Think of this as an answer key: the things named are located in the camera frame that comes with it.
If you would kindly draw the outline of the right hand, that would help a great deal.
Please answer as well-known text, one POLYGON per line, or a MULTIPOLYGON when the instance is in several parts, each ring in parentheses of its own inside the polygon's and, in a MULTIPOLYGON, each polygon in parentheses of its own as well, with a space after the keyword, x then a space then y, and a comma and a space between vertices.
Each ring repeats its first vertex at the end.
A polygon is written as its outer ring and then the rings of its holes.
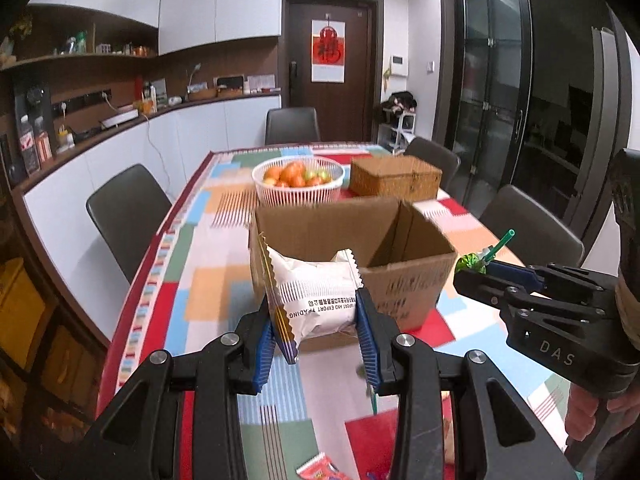
MULTIPOLYGON (((612 414, 621 414, 622 419, 613 430, 612 435, 617 436, 631 427, 639 417, 640 393, 638 386, 631 386, 622 396, 608 400, 606 409, 612 414)), ((578 385, 570 385, 567 412, 565 416, 565 431, 574 440, 582 441, 588 437, 596 426, 596 413, 600 400, 580 388, 578 385)))

